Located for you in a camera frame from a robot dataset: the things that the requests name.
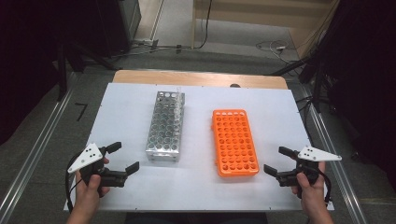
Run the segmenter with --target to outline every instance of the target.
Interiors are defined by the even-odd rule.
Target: floor
[[[159,45],[190,44],[191,1],[147,0],[140,1],[140,4],[144,18],[148,19],[142,21],[136,39],[148,41],[159,39]],[[201,34],[205,31],[205,21],[197,21],[196,29],[195,46],[199,46],[202,43]],[[283,52],[271,51],[271,43],[274,46],[287,47]],[[145,50],[147,49],[135,49],[130,53]],[[172,50],[162,50],[150,54],[129,55],[121,57],[116,64],[126,69],[170,69],[262,75],[282,68],[286,64],[282,60],[299,60],[287,28],[210,21],[206,44],[198,51],[183,51],[176,55]],[[71,89],[64,105],[56,102],[58,89],[55,87],[29,114],[11,139],[0,146],[0,176],[2,176],[0,200],[5,200],[7,193],[14,189],[21,189],[22,192],[15,198],[13,205],[15,207],[2,204],[0,215],[8,214],[5,213],[7,210],[13,212],[7,216],[0,216],[0,223],[7,223],[3,222],[4,220],[8,223],[66,221],[68,215],[62,211],[64,167],[69,158],[81,146],[85,146],[106,84],[111,82],[114,76],[113,71],[107,71],[91,62],[87,63],[90,66],[84,74],[70,76],[70,86],[74,88]],[[300,71],[301,69],[296,69],[283,76],[295,99],[305,97],[302,91],[305,86],[296,78]],[[89,106],[82,118],[76,121],[81,113],[78,104],[89,104]],[[47,121],[49,118],[54,118],[51,113],[56,107],[61,108],[62,115],[53,120],[53,126],[47,128],[48,132],[42,132],[43,127],[49,127]],[[322,111],[334,147],[344,158],[342,164],[359,198],[367,223],[394,223],[396,194],[386,175],[373,164],[350,159],[354,149],[350,145],[342,122],[336,115],[330,113],[326,105],[323,105]],[[316,146],[323,147],[312,119],[308,120],[308,130]],[[44,143],[37,141],[43,139],[46,133],[49,135],[47,141]],[[37,163],[26,167],[26,172],[21,173],[29,153],[38,148],[42,148],[42,151],[38,154]],[[30,178],[24,184],[11,186],[19,175],[29,175]],[[330,178],[334,184],[332,195],[336,210],[332,216],[335,222],[353,223],[335,176],[332,175]],[[123,223],[124,219],[124,213],[99,212],[92,223]],[[267,219],[269,223],[305,223],[306,221],[306,217],[299,211],[268,213]]]

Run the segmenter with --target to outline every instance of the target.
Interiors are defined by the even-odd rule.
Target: human hand
[[[109,160],[104,158],[104,162],[108,164]],[[81,173],[76,171],[76,183],[80,180]],[[85,185],[84,181],[77,184],[75,206],[67,223],[90,223],[99,207],[100,196],[105,196],[110,191],[109,187],[102,187],[102,195],[99,195],[100,182],[101,176],[92,175],[88,186]]]
[[[321,172],[325,172],[324,161],[320,161],[318,168]],[[324,202],[324,177],[319,175],[317,182],[310,185],[308,178],[304,173],[297,174],[297,180],[303,190],[301,206],[303,211],[311,219],[310,223],[332,223],[332,217],[327,210]],[[297,187],[291,187],[293,194],[298,193]]]

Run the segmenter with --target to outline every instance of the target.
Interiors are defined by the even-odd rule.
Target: white triangular marker
[[[314,147],[304,147],[298,154],[298,158],[306,161],[340,161],[343,159],[341,156]]]
[[[78,169],[86,167],[89,164],[92,164],[96,161],[102,159],[102,153],[95,143],[89,144],[82,152],[81,155],[76,159],[76,161],[70,166],[67,170],[69,174],[72,174]]]

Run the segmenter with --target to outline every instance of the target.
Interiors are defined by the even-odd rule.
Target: silver test tube rack
[[[158,91],[146,153],[152,161],[178,161],[184,114],[184,93]]]

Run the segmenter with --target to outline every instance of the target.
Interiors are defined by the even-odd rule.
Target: white tabletop
[[[278,148],[309,146],[291,91],[183,86],[180,160],[149,161],[145,148],[157,91],[176,90],[168,85],[108,84],[88,143],[103,147],[122,142],[120,150],[107,155],[106,167],[123,171],[140,161],[140,170],[129,176],[124,188],[112,188],[102,199],[101,210],[301,210],[290,188],[281,188],[262,170],[264,164],[279,172],[292,170],[295,161],[279,154]],[[233,108],[247,111],[261,167],[254,176],[220,177],[217,172],[212,112]]]

